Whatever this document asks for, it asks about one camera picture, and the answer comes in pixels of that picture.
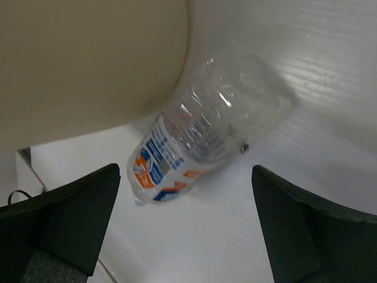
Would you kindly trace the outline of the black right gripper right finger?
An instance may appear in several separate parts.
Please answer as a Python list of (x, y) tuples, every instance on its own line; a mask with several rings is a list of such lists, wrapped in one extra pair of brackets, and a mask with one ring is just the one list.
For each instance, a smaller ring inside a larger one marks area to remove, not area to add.
[(267, 168), (252, 187), (275, 282), (376, 282), (376, 216), (302, 189)]

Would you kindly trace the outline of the blue orange label clear bottle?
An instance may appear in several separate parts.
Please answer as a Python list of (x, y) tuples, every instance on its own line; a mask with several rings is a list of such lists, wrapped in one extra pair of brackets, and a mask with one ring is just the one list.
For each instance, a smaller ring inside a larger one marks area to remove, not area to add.
[(255, 55), (213, 54), (188, 65), (128, 160), (134, 203), (168, 202), (190, 190), (197, 179), (245, 152), (278, 108)]

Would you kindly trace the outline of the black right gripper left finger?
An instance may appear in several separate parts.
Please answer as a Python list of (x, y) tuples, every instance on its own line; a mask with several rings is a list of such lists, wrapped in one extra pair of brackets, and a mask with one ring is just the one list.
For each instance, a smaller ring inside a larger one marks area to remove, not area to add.
[(1, 282), (86, 282), (120, 186), (118, 164), (1, 207)]

